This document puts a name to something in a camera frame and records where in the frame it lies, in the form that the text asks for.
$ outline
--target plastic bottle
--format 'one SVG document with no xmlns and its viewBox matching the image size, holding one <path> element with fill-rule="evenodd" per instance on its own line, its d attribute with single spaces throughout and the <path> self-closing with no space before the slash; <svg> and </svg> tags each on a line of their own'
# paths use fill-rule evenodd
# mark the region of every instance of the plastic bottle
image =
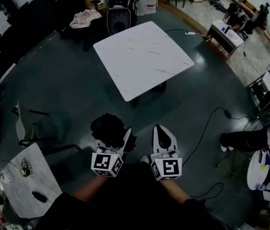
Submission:
<svg viewBox="0 0 270 230">
<path fill-rule="evenodd" d="M 156 0 L 146 0 L 146 14 L 156 13 Z"/>
<path fill-rule="evenodd" d="M 146 14 L 146 0 L 139 0 L 139 2 L 136 3 L 137 16 L 143 16 Z"/>
</svg>

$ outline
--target black office chair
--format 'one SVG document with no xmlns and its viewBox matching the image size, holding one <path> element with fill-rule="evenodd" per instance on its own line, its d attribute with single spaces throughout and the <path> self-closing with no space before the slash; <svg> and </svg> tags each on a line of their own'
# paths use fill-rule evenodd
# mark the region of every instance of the black office chair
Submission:
<svg viewBox="0 0 270 230">
<path fill-rule="evenodd" d="M 96 10 L 98 10 L 99 0 L 92 1 L 95 4 Z M 89 41 L 93 35 L 96 34 L 96 28 L 100 24 L 100 18 L 93 20 L 91 25 L 86 28 L 73 29 L 70 27 L 74 15 L 79 12 L 83 12 L 87 9 L 83 0 L 56 0 L 56 17 L 58 22 L 57 31 L 60 33 L 61 38 L 71 37 L 75 43 L 78 43 L 81 38 L 85 38 L 83 50 L 88 50 Z"/>
</svg>

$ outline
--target black pants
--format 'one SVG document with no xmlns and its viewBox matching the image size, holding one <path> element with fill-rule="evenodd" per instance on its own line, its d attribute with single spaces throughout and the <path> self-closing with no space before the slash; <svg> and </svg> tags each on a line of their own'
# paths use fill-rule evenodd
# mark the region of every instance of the black pants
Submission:
<svg viewBox="0 0 270 230">
<path fill-rule="evenodd" d="M 223 147 L 233 147 L 242 152 L 257 151 L 267 148 L 268 137 L 267 129 L 258 131 L 241 131 L 229 134 L 223 134 L 220 137 L 220 143 Z"/>
</svg>

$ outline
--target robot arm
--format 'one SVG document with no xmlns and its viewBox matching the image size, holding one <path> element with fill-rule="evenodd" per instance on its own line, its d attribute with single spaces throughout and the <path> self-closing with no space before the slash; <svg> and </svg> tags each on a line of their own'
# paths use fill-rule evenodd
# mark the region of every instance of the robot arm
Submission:
<svg viewBox="0 0 270 230">
<path fill-rule="evenodd" d="M 175 180 L 182 175 L 182 159 L 179 158 L 177 140 L 165 127 L 153 129 L 153 153 L 151 168 L 157 181 Z"/>
</svg>

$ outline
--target desk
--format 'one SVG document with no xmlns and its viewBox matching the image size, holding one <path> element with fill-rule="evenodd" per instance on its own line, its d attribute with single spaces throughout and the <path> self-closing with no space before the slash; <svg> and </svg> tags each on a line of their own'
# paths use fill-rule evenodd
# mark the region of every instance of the desk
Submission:
<svg viewBox="0 0 270 230">
<path fill-rule="evenodd" d="M 228 25 L 222 20 L 214 21 L 205 37 L 206 39 L 209 36 L 213 37 L 229 53 L 226 60 L 228 60 L 235 50 L 244 42 L 233 30 L 228 30 L 225 34 L 222 28 L 226 28 L 227 26 Z"/>
<path fill-rule="evenodd" d="M 33 174 L 22 177 L 9 163 L 2 172 L 10 171 L 14 179 L 10 184 L 1 181 L 2 186 L 11 206 L 20 218 L 41 217 L 62 193 L 62 190 L 36 143 L 20 152 L 11 162 L 20 169 L 22 159 L 31 164 Z M 46 196 L 48 201 L 46 203 L 38 201 L 32 195 L 32 191 Z"/>
<path fill-rule="evenodd" d="M 146 22 L 93 46 L 126 102 L 194 65 L 154 22 Z"/>
</svg>

